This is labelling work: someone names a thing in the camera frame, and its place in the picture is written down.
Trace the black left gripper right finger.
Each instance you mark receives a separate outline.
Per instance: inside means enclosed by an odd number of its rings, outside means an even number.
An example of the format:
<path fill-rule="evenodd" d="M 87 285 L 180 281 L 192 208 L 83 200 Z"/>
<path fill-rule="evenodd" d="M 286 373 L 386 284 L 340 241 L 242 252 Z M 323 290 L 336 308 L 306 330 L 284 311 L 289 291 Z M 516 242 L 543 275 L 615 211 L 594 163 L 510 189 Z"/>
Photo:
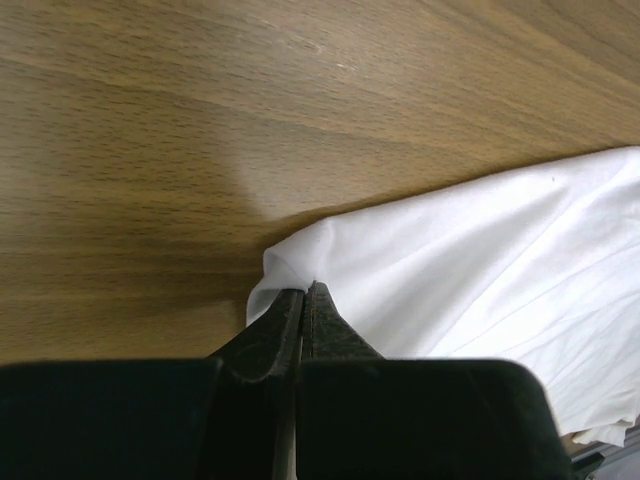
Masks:
<path fill-rule="evenodd" d="M 321 282 L 314 282 L 305 295 L 300 335 L 301 361 L 384 359 L 339 314 Z"/>

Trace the white t shirt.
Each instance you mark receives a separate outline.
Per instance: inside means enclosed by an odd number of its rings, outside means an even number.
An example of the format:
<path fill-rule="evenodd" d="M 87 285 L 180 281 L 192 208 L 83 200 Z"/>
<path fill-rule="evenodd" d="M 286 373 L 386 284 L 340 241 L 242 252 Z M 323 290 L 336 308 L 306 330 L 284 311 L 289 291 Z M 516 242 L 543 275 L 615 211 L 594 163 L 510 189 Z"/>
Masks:
<path fill-rule="evenodd" d="M 326 218 L 268 248 L 263 272 L 249 321 L 320 282 L 387 357 L 526 366 L 578 444 L 622 445 L 638 419 L 637 147 Z"/>

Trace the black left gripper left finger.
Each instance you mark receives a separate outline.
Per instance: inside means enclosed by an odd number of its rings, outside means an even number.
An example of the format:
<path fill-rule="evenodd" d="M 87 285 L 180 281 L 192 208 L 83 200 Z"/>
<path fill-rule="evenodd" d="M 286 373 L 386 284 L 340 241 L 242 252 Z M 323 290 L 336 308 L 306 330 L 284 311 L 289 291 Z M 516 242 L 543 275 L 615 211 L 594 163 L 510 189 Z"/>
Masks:
<path fill-rule="evenodd" d="M 298 344 L 305 293 L 280 291 L 257 320 L 211 354 L 237 378 L 262 382 L 288 369 Z"/>

